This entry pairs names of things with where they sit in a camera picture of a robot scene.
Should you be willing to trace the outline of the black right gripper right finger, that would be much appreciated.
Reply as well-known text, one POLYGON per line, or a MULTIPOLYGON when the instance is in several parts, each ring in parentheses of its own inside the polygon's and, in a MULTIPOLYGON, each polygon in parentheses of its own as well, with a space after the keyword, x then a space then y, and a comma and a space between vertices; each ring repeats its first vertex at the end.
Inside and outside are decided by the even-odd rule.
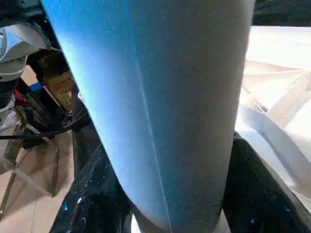
POLYGON ((223 208, 233 233, 311 231, 310 212, 238 133, 234 133, 223 208))

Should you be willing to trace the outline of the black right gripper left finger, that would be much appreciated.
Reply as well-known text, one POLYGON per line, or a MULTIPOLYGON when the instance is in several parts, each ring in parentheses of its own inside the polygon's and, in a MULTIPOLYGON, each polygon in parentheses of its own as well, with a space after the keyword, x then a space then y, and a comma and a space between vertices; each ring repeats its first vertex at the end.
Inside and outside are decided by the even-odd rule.
POLYGON ((52 233, 129 233, 131 207, 102 146, 74 179, 52 233))

